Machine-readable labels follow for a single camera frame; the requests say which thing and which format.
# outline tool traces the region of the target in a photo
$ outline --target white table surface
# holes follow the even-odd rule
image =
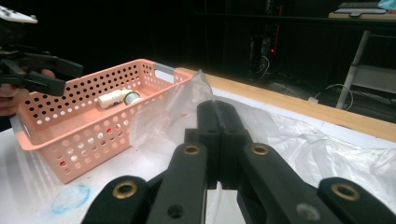
[[[282,108],[252,101],[214,89],[215,95],[228,97],[244,104],[293,119],[305,121],[323,133],[351,144],[369,148],[396,148],[396,143],[358,133],[318,119],[302,116]],[[0,133],[0,223],[80,223],[91,202],[112,179],[122,175],[137,175],[151,179],[164,169],[174,146],[163,143],[160,157],[133,147],[78,177],[68,184],[61,183],[34,152],[23,151],[12,130]],[[236,192],[208,192],[206,223],[244,223],[236,203]]]

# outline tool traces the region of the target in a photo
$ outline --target white plastic sheet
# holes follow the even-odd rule
[[[131,122],[131,145],[149,155],[159,172],[165,170],[173,149],[183,142],[185,129],[196,128],[196,106],[215,99],[235,106],[253,141],[273,147],[305,182],[317,187],[326,177],[352,180],[396,213],[395,148],[357,147],[297,119],[214,96],[202,71],[188,84],[174,87],[165,99],[150,102],[136,114]],[[219,187],[209,191],[206,223],[225,223],[224,218],[233,213],[219,214],[220,204],[236,203],[235,194],[224,191]],[[240,214],[231,222],[239,223],[238,218]]]

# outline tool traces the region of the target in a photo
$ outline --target cable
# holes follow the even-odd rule
[[[371,94],[367,94],[367,93],[364,93],[364,92],[361,92],[361,91],[359,91],[358,94],[362,95],[363,97],[366,97],[366,98],[370,99],[373,102],[377,102],[377,103],[379,103],[381,105],[384,105],[384,106],[390,106],[392,108],[392,110],[394,112],[396,112],[396,105],[393,103],[393,100],[390,99],[390,98],[383,98],[384,100],[388,100],[389,101],[389,103],[387,104],[385,101],[381,101],[381,100],[375,99],[373,97],[373,95],[371,95]]]
[[[347,88],[347,87],[344,86],[343,84],[333,84],[333,85],[328,86],[328,87],[327,87],[326,89],[324,89],[324,90],[327,90],[327,89],[333,88],[333,87],[338,87],[338,86],[341,86],[341,87],[343,87],[343,88],[346,88],[346,89],[349,91],[349,94],[350,94],[350,105],[349,105],[349,107],[346,109],[346,110],[349,110],[350,107],[352,107],[352,105],[353,105],[353,94],[352,94],[352,91],[351,91],[349,88]],[[321,94],[321,91],[318,92],[317,95],[315,95],[314,99],[317,99],[317,97],[318,97],[320,94]]]
[[[260,71],[258,71],[257,73],[260,73],[260,72],[264,69],[264,67],[267,67],[267,68],[265,69],[264,73],[263,73],[262,76],[259,78],[259,80],[264,78],[264,76],[267,74],[268,68],[270,68],[270,64],[271,64],[271,63],[270,63],[270,60],[269,60],[267,57],[265,57],[264,55],[262,55],[262,58],[264,58],[264,59],[267,61],[267,65],[266,65],[266,66],[263,66],[263,67],[260,69]]]
[[[279,90],[274,90],[274,91],[284,91],[285,89],[287,89],[288,88],[288,83],[282,83],[283,85],[285,85],[285,86],[283,86],[283,88],[282,89],[279,89]]]
[[[272,83],[276,84],[277,86],[280,86],[280,87],[285,88],[284,90],[288,90],[288,91],[292,92],[292,93],[293,93],[294,95],[296,95],[299,99],[301,99],[301,97],[300,97],[295,91],[289,89],[288,87],[282,86],[282,85],[280,85],[280,84],[278,84],[278,83],[276,83],[276,82],[272,82]]]

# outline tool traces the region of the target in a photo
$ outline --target white cylindrical object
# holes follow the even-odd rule
[[[125,97],[124,97],[124,103],[126,105],[130,105],[131,103],[134,103],[136,101],[141,100],[142,98],[140,97],[139,93],[135,92],[135,91],[130,91],[128,92]]]
[[[103,108],[109,108],[113,105],[117,105],[121,103],[128,93],[132,92],[131,90],[122,90],[122,91],[113,91],[111,93],[99,96],[99,105]]]

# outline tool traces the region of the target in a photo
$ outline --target pink plastic basket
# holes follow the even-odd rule
[[[12,127],[21,148],[37,150],[67,183],[128,148],[133,115],[191,78],[185,71],[148,60],[124,63],[68,81],[62,97],[32,92],[11,119]],[[122,89],[137,91],[142,100],[107,109],[99,106],[99,96]]]

